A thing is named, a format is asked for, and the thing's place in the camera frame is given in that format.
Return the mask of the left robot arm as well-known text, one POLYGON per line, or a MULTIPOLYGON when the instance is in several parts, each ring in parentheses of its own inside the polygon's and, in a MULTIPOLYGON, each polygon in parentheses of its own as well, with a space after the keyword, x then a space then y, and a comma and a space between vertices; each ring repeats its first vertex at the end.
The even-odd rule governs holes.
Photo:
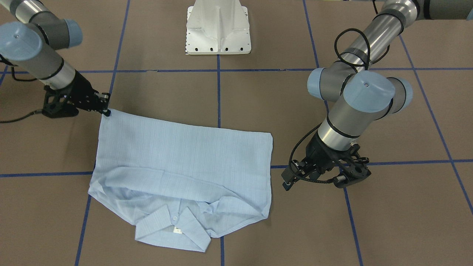
POLYGON ((334 184, 345 188, 371 175, 369 159, 359 155, 357 140, 375 120, 398 113, 412 101, 412 86, 405 79, 384 77, 370 67, 385 57, 390 44, 419 20, 472 20, 471 0, 386 0, 368 27, 344 30, 359 37, 344 51, 334 41, 337 60, 314 69, 307 80, 311 96, 333 102, 321 124, 309 134, 305 157, 289 156, 282 173, 285 190, 298 181, 334 184))

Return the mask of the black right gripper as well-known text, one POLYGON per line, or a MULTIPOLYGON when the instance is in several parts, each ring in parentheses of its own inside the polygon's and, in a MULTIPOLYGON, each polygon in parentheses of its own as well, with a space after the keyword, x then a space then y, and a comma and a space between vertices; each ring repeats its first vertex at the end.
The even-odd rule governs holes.
POLYGON ((73 111, 79 108, 96 111, 106 117, 111 115, 108 108, 111 94, 98 93, 78 71, 75 71, 75 76, 69 85, 57 91, 61 97, 65 98, 64 101, 59 101, 61 111, 73 111))

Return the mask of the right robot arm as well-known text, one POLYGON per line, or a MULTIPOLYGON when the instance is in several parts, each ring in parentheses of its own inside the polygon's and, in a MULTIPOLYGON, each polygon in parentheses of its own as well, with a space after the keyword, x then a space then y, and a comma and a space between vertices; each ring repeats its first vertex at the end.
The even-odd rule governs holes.
POLYGON ((109 93, 93 89, 90 82, 69 64, 58 50, 81 44, 81 27, 74 20, 58 18, 39 0, 2 0, 15 22, 1 25, 1 61, 19 67, 44 84, 41 113, 49 118, 76 116, 79 110, 110 116, 109 93))

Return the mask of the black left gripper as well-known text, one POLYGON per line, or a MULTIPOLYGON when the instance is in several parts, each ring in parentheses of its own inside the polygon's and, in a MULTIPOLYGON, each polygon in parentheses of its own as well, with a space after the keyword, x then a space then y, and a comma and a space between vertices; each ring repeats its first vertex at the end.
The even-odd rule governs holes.
MULTIPOLYGON (((357 143, 349 143, 348 148, 357 143)), ((332 184, 335 178, 320 180, 321 174, 331 171, 336 164, 333 162, 336 150, 326 145, 316 131, 306 146, 306 157, 303 161, 291 160, 282 172, 282 186, 289 191, 298 181, 306 181, 317 184, 332 184)))

